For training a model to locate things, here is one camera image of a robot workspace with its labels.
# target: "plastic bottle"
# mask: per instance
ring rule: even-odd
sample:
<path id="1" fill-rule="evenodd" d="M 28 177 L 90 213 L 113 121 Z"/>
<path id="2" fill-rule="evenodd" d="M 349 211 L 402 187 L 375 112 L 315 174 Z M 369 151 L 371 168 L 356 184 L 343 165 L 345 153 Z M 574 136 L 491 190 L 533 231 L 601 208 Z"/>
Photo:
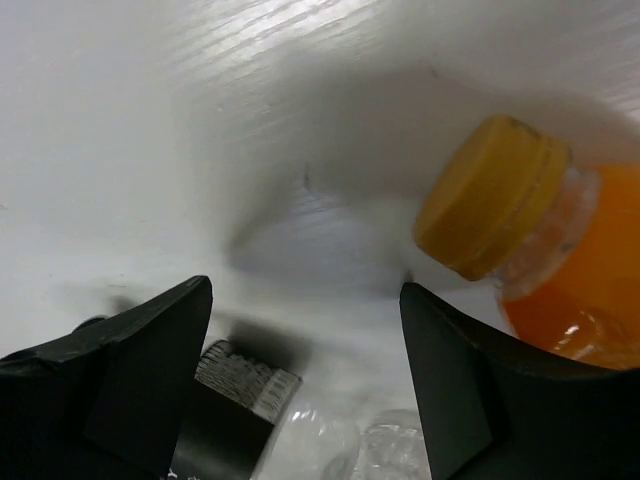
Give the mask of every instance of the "plastic bottle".
<path id="1" fill-rule="evenodd" d="M 351 480 L 429 480 L 429 462 L 418 412 L 380 412 L 365 430 Z"/>
<path id="2" fill-rule="evenodd" d="M 584 164 L 562 140 L 490 117 L 427 198 L 414 239 L 464 278 L 492 278 L 523 341 L 640 367 L 640 164 Z"/>
<path id="3" fill-rule="evenodd" d="M 353 473 L 360 433 L 348 418 L 305 389 L 293 398 L 280 419 L 271 445 L 254 480 L 349 480 Z"/>

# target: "white surface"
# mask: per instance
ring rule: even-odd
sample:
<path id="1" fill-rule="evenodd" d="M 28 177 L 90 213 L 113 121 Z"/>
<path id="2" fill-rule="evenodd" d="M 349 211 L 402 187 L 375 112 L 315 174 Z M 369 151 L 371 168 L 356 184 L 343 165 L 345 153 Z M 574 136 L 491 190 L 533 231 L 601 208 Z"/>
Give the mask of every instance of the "white surface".
<path id="1" fill-rule="evenodd" d="M 318 353 L 311 378 L 362 379 L 354 396 L 406 390 L 395 300 L 292 288 L 230 260 L 291 213 L 305 165 L 312 189 L 375 230 L 365 263 L 392 259 L 443 290 L 463 284 L 411 247 L 409 225 L 482 116 L 506 111 L 580 152 L 640 158 L 633 0 L 1 8 L 3 354 L 111 313 L 112 297 L 144 300 L 205 273 L 219 310 L 342 352 Z"/>

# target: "orange liquid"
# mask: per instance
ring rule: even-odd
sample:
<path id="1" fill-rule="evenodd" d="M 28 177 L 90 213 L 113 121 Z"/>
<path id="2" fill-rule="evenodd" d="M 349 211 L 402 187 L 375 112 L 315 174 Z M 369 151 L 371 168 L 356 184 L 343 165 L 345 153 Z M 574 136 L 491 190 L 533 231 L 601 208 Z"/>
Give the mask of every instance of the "orange liquid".
<path id="1" fill-rule="evenodd" d="M 503 303 L 523 341 L 608 368 L 640 367 L 640 165 L 598 169 L 592 222 L 560 269 Z"/>

